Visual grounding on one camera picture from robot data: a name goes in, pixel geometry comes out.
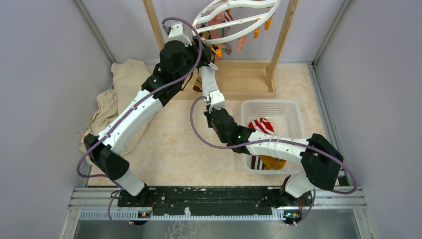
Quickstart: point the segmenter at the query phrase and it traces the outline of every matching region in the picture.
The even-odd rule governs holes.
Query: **white plastic basket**
[[[247,100],[242,103],[242,125],[265,117],[274,128],[274,135],[286,138],[304,138],[302,117],[299,105],[287,100]],[[286,162],[280,170],[252,169],[252,156],[243,155],[246,170],[261,174],[295,174],[302,170],[302,166]]]

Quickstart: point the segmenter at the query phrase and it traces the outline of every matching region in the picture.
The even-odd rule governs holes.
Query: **wooden base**
[[[269,61],[216,61],[218,87],[226,100],[273,99],[276,96],[274,79],[266,84]],[[193,100],[202,95],[192,89],[197,77],[195,71],[185,89],[174,99]]]

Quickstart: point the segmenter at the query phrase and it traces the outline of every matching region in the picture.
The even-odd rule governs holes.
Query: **wooden frame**
[[[216,61],[218,71],[216,79],[221,92],[226,100],[248,100],[248,99],[270,99],[275,98],[276,88],[274,85],[274,72],[283,49],[287,33],[295,14],[299,0],[289,0],[284,15],[283,24],[274,50],[271,61]],[[161,24],[158,22],[157,14],[152,0],[143,0],[148,18],[151,22],[157,44],[160,49],[164,46],[164,38],[161,32]],[[200,96],[201,92],[192,90],[194,79],[188,83],[182,92],[174,98],[191,100]]]

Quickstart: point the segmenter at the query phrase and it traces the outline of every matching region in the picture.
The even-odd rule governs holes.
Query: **beige cloth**
[[[98,110],[96,110],[88,119],[88,130],[82,135],[80,150],[86,152],[83,145],[83,139],[89,133],[98,135],[103,129],[116,119],[124,109],[133,101],[141,85],[151,75],[143,61],[128,59],[123,64],[113,63],[111,66],[113,72],[113,90],[107,90],[97,96]],[[126,145],[123,154],[131,153],[142,136],[144,135],[151,117],[132,137]]]

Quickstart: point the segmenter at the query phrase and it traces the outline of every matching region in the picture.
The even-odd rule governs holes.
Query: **gray wall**
[[[70,0],[2,1],[0,36],[0,238],[57,238],[110,64]]]
[[[83,2],[118,62],[124,62],[127,58],[152,61],[159,58],[159,49],[141,0]],[[171,16],[193,22],[195,16],[210,2],[211,0],[153,1],[160,22]],[[225,59],[271,60],[288,2],[281,2],[269,31],[261,27],[258,39],[254,39],[250,33],[243,51],[234,51],[231,56],[225,56]],[[344,0],[300,0],[280,61],[313,60],[343,2]],[[249,9],[242,8],[234,9],[232,15],[239,19],[240,16],[250,16],[252,13]]]
[[[318,66],[382,239],[421,238],[422,2],[356,0]]]

